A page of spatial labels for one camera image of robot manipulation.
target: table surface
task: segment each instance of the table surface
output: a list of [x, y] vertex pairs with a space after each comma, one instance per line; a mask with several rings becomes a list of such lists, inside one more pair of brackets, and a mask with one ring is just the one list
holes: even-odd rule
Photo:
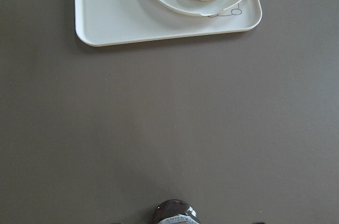
[[337, 224], [339, 2], [243, 33], [95, 48], [74, 0], [0, 0], [0, 223]]

